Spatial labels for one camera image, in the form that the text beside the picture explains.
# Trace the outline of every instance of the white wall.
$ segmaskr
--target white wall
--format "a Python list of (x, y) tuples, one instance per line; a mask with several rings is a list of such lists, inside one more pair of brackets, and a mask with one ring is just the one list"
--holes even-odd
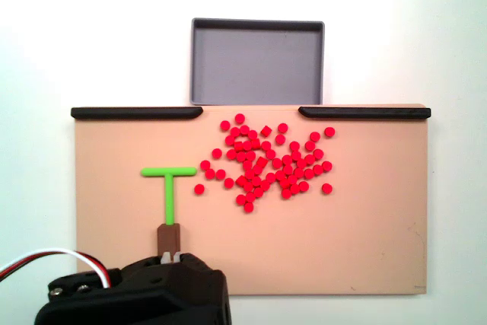
[[(326, 104), (433, 111), (428, 294), (233, 298), (234, 323), (485, 323), (487, 0), (0, 0), (0, 263), (75, 246), (70, 107), (189, 103), (193, 17), (322, 20)], [(32, 323), (74, 270), (2, 282), (0, 323)]]

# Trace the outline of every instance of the red disc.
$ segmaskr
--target red disc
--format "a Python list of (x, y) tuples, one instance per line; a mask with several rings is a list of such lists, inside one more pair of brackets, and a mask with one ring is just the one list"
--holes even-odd
[(291, 166), (291, 165), (285, 165), (285, 166), (282, 168), (282, 171), (284, 171), (284, 174), (286, 174), (286, 175), (291, 175), (293, 170), (294, 170), (294, 169), (292, 168), (292, 166)]
[(306, 143), (304, 144), (304, 148), (308, 151), (313, 151), (314, 148), (316, 148), (317, 144), (315, 144), (314, 142), (312, 141), (306, 141)]
[(234, 150), (234, 149), (230, 149), (227, 151), (227, 159), (228, 160), (235, 160), (235, 158), (237, 157), (237, 152)]
[(269, 160), (275, 158), (275, 151), (274, 150), (267, 150), (266, 151), (266, 158), (268, 158)]
[(215, 171), (213, 169), (208, 169), (205, 172), (206, 179), (213, 179), (215, 177)]
[(314, 142), (318, 142), (320, 140), (320, 133), (319, 132), (312, 132), (310, 134), (310, 140)]
[(247, 170), (247, 171), (245, 172), (245, 177), (246, 177), (247, 179), (252, 179), (252, 178), (254, 178), (254, 177), (255, 177), (255, 175), (256, 175), (256, 174), (253, 172), (253, 170)]
[(248, 151), (246, 154), (245, 154), (245, 158), (248, 160), (248, 161), (254, 161), (256, 160), (256, 153), (253, 152), (253, 151)]
[(308, 165), (313, 165), (314, 162), (316, 161), (316, 159), (314, 158), (314, 156), (312, 154), (308, 154), (304, 157), (304, 160), (306, 161), (306, 164)]
[(242, 123), (245, 122), (245, 116), (242, 113), (238, 113), (235, 116), (235, 122), (238, 123), (239, 125), (241, 125)]
[(324, 161), (322, 164), (321, 164), (321, 167), (323, 168), (324, 171), (330, 171), (332, 170), (332, 163), (330, 163), (329, 161)]
[(243, 210), (246, 212), (246, 213), (251, 213), (253, 211), (253, 204), (250, 203), (250, 202), (247, 202), (244, 206), (243, 206)]
[(307, 182), (300, 182), (299, 183), (299, 190), (301, 192), (306, 192), (308, 189), (310, 189), (310, 185)]
[(296, 184), (296, 183), (297, 183), (297, 181), (298, 181), (298, 177), (296, 177), (295, 175), (292, 175), (292, 174), (291, 174), (291, 175), (288, 177), (288, 182), (289, 182), (290, 184)]
[(253, 201), (256, 200), (256, 195), (253, 194), (253, 192), (248, 192), (246, 195), (245, 195), (245, 198), (247, 198), (247, 202), (250, 202), (252, 203)]
[(245, 185), (243, 186), (243, 190), (246, 192), (252, 192), (253, 184), (251, 182), (246, 182)]
[(256, 165), (255, 167), (253, 167), (253, 173), (254, 173), (255, 175), (260, 175), (260, 174), (262, 174), (262, 170), (263, 170), (263, 168), (262, 168), (262, 167), (260, 167), (259, 165)]
[(228, 131), (230, 129), (230, 123), (228, 121), (221, 121), (220, 128), (221, 131)]
[(227, 173), (225, 173), (225, 170), (223, 169), (218, 169), (216, 171), (216, 179), (218, 180), (223, 180), (225, 179), (225, 176), (227, 175)]
[(293, 151), (291, 153), (291, 158), (294, 161), (298, 161), (299, 159), (301, 159), (301, 153), (299, 151)]
[(297, 184), (292, 184), (289, 187), (289, 190), (291, 191), (291, 194), (298, 194), (299, 193), (299, 186)]
[(283, 179), (286, 179), (286, 174), (284, 173), (284, 171), (282, 170), (277, 170), (275, 172), (275, 178), (279, 181), (283, 180)]
[(302, 169), (302, 168), (306, 167), (306, 161), (304, 159), (299, 159), (296, 162), (296, 165)]
[(328, 183), (324, 183), (322, 186), (321, 186), (321, 190), (323, 191), (323, 193), (325, 194), (330, 194), (333, 190), (333, 187), (328, 184)]
[(294, 169), (294, 176), (297, 177), (298, 179), (304, 177), (303, 169), (301, 169), (300, 167)]
[(225, 179), (224, 185), (225, 185), (225, 188), (227, 188), (229, 190), (230, 188), (232, 188), (234, 186), (234, 180), (231, 178), (227, 178), (227, 179)]
[(245, 195), (244, 194), (239, 194), (237, 196), (237, 199), (235, 199), (237, 201), (237, 204), (239, 206), (243, 206), (245, 204), (245, 202), (247, 201), (247, 199), (245, 198)]
[(269, 183), (269, 181), (267, 179), (260, 182), (260, 188), (262, 188), (264, 192), (268, 191), (270, 187), (271, 187), (271, 183)]
[(208, 160), (203, 160), (200, 164), (199, 167), (201, 170), (208, 170), (210, 168), (210, 162)]
[(269, 183), (274, 183), (275, 182), (275, 174), (274, 173), (267, 173), (266, 180)]
[(312, 169), (306, 169), (304, 171), (304, 178), (305, 179), (311, 179), (312, 177), (314, 177), (314, 172)]
[(299, 150), (299, 142), (297, 142), (297, 141), (291, 142), (289, 144), (289, 148), (291, 149), (291, 151)]
[(257, 138), (257, 131), (255, 129), (251, 129), (247, 136), (249, 136), (249, 139), (255, 140)]
[(213, 156), (214, 159), (221, 158), (221, 149), (219, 149), (219, 148), (213, 149), (212, 156)]
[(240, 134), (241, 135), (246, 135), (247, 133), (249, 133), (249, 131), (250, 131), (249, 126), (247, 126), (247, 125), (240, 126)]
[(247, 158), (247, 154), (243, 151), (237, 153), (237, 161), (239, 161), (240, 163), (244, 162), (245, 159)]
[(277, 135), (277, 136), (275, 137), (275, 143), (276, 143), (277, 145), (282, 145), (282, 144), (284, 144), (285, 142), (286, 142), (286, 137), (284, 137), (284, 135), (280, 135), (280, 134), (279, 134), (279, 135)]
[(253, 190), (253, 194), (255, 194), (256, 198), (260, 198), (264, 195), (264, 189), (256, 188)]
[(203, 192), (205, 192), (205, 186), (203, 186), (202, 184), (196, 184), (195, 185), (195, 193), (197, 195), (200, 195), (200, 194), (203, 194)]
[(282, 198), (289, 199), (289, 198), (291, 198), (291, 191), (290, 190), (282, 190), (281, 195), (282, 195)]
[(262, 144), (260, 144), (260, 148), (263, 151), (268, 151), (271, 149), (271, 143), (269, 141), (262, 141)]
[(233, 136), (227, 136), (225, 137), (225, 144), (227, 144), (227, 146), (232, 146), (235, 142), (235, 137)]
[(325, 153), (323, 152), (323, 150), (320, 150), (318, 148), (315, 151), (313, 151), (313, 156), (317, 160), (322, 159), (324, 155), (325, 155)]
[(281, 123), (279, 126), (277, 126), (277, 130), (280, 133), (286, 133), (288, 131), (288, 125), (286, 125), (285, 123)]
[(252, 184), (253, 184), (253, 186), (259, 186), (260, 185), (260, 182), (262, 182), (262, 179), (260, 179), (260, 177), (254, 177), (254, 178), (252, 178)]
[(316, 164), (313, 167), (313, 173), (314, 173), (314, 175), (321, 175), (321, 174), (323, 174), (323, 168), (321, 167), (321, 165)]
[(335, 135), (335, 129), (333, 127), (326, 127), (325, 128), (325, 136), (326, 137), (333, 137)]

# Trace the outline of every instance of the beige board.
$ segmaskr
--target beige board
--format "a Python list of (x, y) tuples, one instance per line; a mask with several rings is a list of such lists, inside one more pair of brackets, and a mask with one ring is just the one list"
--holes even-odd
[[(426, 120), (307, 119), (296, 106), (204, 107), (191, 120), (77, 120), (78, 249), (108, 267), (156, 255), (164, 178), (142, 177), (141, 169), (209, 159), (238, 177), (240, 164), (213, 161), (211, 151), (227, 150), (219, 125), (239, 112), (253, 129), (271, 126), (272, 140), (279, 123), (289, 125), (278, 156), (290, 141), (304, 145), (311, 132), (334, 127), (332, 139), (317, 143), (333, 169), (289, 200), (273, 184), (251, 214), (235, 203), (240, 188), (207, 181), (200, 169), (176, 177), (183, 252), (221, 269), (231, 295), (426, 292)], [(202, 196), (193, 191), (197, 183), (205, 185)], [(328, 196), (323, 183), (333, 185)]]

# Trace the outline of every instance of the red pellet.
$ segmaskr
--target red pellet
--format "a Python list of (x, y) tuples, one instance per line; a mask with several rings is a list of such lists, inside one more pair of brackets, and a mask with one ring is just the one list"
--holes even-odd
[(200, 194), (203, 194), (205, 192), (205, 186), (202, 184), (196, 184), (195, 185), (195, 193), (199, 196)]
[(249, 139), (255, 140), (257, 138), (257, 131), (255, 129), (251, 129), (247, 136), (249, 136)]
[(221, 131), (228, 131), (230, 129), (230, 123), (228, 121), (221, 121), (220, 128)]
[(297, 141), (291, 142), (289, 144), (289, 148), (291, 149), (291, 151), (299, 150), (299, 142), (297, 142)]
[(289, 198), (291, 198), (291, 191), (290, 190), (282, 190), (281, 195), (282, 195), (282, 198), (289, 199)]
[(290, 155), (284, 155), (282, 157), (282, 163), (284, 165), (290, 165), (290, 164), (292, 164), (292, 157)]
[(205, 172), (206, 179), (213, 179), (215, 177), (215, 171), (213, 169), (208, 169)]
[(253, 194), (253, 192), (248, 192), (246, 195), (245, 195), (245, 198), (247, 199), (247, 202), (250, 202), (252, 203), (253, 201), (256, 200), (256, 195)]
[(219, 149), (219, 148), (215, 148), (215, 149), (213, 149), (213, 151), (212, 151), (212, 157), (213, 157), (214, 159), (219, 159), (219, 158), (221, 158), (221, 149)]
[(323, 152), (323, 150), (321, 150), (319, 148), (317, 148), (315, 151), (313, 151), (313, 156), (317, 160), (322, 159), (324, 155), (325, 155), (325, 153)]
[(250, 142), (252, 145), (252, 149), (257, 150), (258, 148), (260, 148), (260, 140), (259, 139), (250, 140)]
[(241, 125), (242, 123), (245, 122), (245, 116), (242, 113), (238, 113), (235, 116), (235, 122), (238, 123), (239, 125)]
[(321, 167), (321, 165), (316, 164), (313, 167), (313, 173), (314, 173), (314, 175), (321, 175), (321, 174), (323, 174), (323, 168)]
[(235, 158), (237, 157), (237, 152), (234, 150), (234, 149), (230, 149), (227, 151), (227, 159), (228, 160), (235, 160)]
[(254, 178), (254, 177), (255, 177), (255, 175), (256, 175), (256, 174), (253, 172), (253, 170), (247, 170), (247, 171), (245, 172), (245, 177), (246, 177), (247, 179), (252, 179), (252, 178)]
[(266, 180), (269, 183), (274, 183), (275, 182), (275, 174), (274, 173), (267, 173)]
[(269, 126), (264, 126), (264, 128), (260, 131), (260, 134), (264, 137), (267, 137), (271, 134), (272, 129)]
[(330, 171), (332, 170), (332, 163), (330, 163), (329, 161), (324, 161), (322, 164), (321, 164), (321, 167), (323, 168), (324, 171)]
[(311, 179), (314, 177), (314, 173), (313, 173), (313, 170), (312, 169), (306, 169), (304, 171), (304, 178), (305, 179)]
[(314, 142), (312, 141), (306, 141), (306, 143), (304, 144), (304, 148), (308, 151), (313, 151), (314, 148), (316, 148), (317, 144), (315, 144)]
[(289, 190), (291, 191), (291, 194), (298, 194), (299, 193), (299, 186), (297, 184), (292, 184), (289, 187)]
[(307, 182), (300, 182), (299, 183), (299, 190), (301, 192), (306, 192), (308, 189), (310, 189), (310, 185)]
[(310, 140), (314, 142), (318, 142), (320, 140), (320, 133), (319, 132), (312, 132), (310, 134)]
[(293, 167), (291, 165), (285, 165), (283, 168), (282, 168), (282, 171), (284, 171), (284, 174), (286, 175), (291, 175), (292, 172), (293, 172)]
[(301, 159), (301, 153), (299, 151), (293, 151), (291, 153), (291, 158), (294, 161), (298, 161), (299, 159)]
[(274, 150), (267, 150), (266, 151), (266, 158), (269, 160), (275, 158), (275, 151)]
[(239, 206), (243, 206), (247, 201), (244, 194), (239, 194), (235, 200)]
[(294, 169), (294, 176), (297, 177), (298, 179), (304, 177), (303, 169), (301, 169), (300, 167)]
[(256, 153), (253, 152), (253, 151), (248, 151), (246, 154), (245, 154), (245, 158), (248, 160), (248, 161), (254, 161), (256, 160)]
[(288, 125), (286, 125), (285, 123), (281, 123), (279, 126), (277, 126), (277, 130), (280, 133), (286, 133), (288, 131)]
[(237, 161), (239, 161), (240, 163), (244, 162), (246, 158), (247, 154), (244, 151), (237, 153)]
[(249, 126), (247, 126), (247, 125), (240, 126), (240, 134), (241, 135), (247, 135), (247, 133), (249, 133), (249, 131), (250, 131)]
[(216, 179), (218, 180), (223, 180), (225, 179), (225, 176), (227, 175), (227, 173), (225, 173), (225, 170), (223, 169), (218, 169), (216, 171)]
[(271, 143), (269, 141), (262, 141), (262, 144), (260, 144), (260, 148), (263, 151), (268, 151), (271, 149)]
[(326, 137), (333, 137), (335, 135), (335, 129), (333, 127), (326, 127), (325, 128), (325, 136)]
[(322, 186), (321, 186), (321, 190), (323, 191), (323, 193), (325, 194), (330, 194), (333, 190), (333, 187), (328, 184), (328, 183), (324, 183)]
[(260, 198), (264, 195), (264, 190), (262, 188), (256, 188), (253, 190), (253, 194), (256, 196), (256, 198)]
[(306, 161), (306, 164), (308, 165), (313, 165), (314, 162), (316, 161), (316, 159), (314, 158), (314, 156), (312, 154), (308, 154), (304, 157), (304, 160)]
[(200, 164), (199, 167), (201, 170), (208, 170), (210, 168), (210, 162), (208, 160), (203, 160)]
[(286, 142), (286, 137), (285, 137), (284, 135), (280, 135), (280, 134), (279, 134), (279, 135), (277, 135), (277, 136), (275, 137), (275, 143), (276, 143), (277, 145), (282, 145), (282, 144), (284, 144), (285, 142)]
[(243, 205), (243, 210), (246, 213), (251, 213), (253, 211), (253, 204), (250, 202), (247, 202), (245, 205)]
[(235, 137), (233, 137), (232, 135), (225, 137), (225, 144), (227, 144), (227, 146), (232, 146), (234, 142)]
[(262, 179), (260, 179), (260, 177), (254, 177), (254, 178), (252, 178), (252, 184), (253, 184), (253, 186), (260, 186), (260, 182), (262, 182)]
[(234, 186), (234, 180), (231, 178), (227, 178), (227, 179), (225, 179), (224, 185), (225, 185), (225, 188), (227, 188), (229, 190), (230, 188), (232, 188)]

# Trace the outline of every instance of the white wire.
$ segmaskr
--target white wire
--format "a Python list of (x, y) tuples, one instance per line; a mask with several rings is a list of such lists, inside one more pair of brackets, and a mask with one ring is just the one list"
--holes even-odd
[(78, 258), (79, 260), (85, 262), (86, 264), (88, 264), (96, 272), (96, 274), (98, 274), (98, 276), (100, 277), (100, 280), (101, 280), (101, 284), (103, 285), (103, 288), (109, 288), (110, 287), (109, 284), (108, 284), (107, 277), (103, 274), (103, 272), (101, 271), (101, 269), (94, 262), (92, 262), (91, 260), (89, 260), (87, 257), (82, 256), (79, 253), (76, 253), (73, 250), (63, 249), (61, 247), (49, 247), (49, 248), (46, 248), (46, 249), (39, 249), (39, 250), (31, 251), (30, 253), (26, 253), (26, 254), (18, 257), (17, 259), (12, 260), (6, 266), (1, 267), (0, 268), (0, 272), (3, 272), (9, 266), (13, 266), (15, 263), (20, 262), (21, 260), (24, 260), (25, 258), (27, 258), (29, 256), (33, 256), (33, 255), (37, 255), (37, 254), (42, 254), (42, 253), (46, 253), (46, 252), (52, 252), (52, 251), (53, 252), (58, 252), (58, 253), (69, 254), (69, 255), (72, 255), (72, 256)]

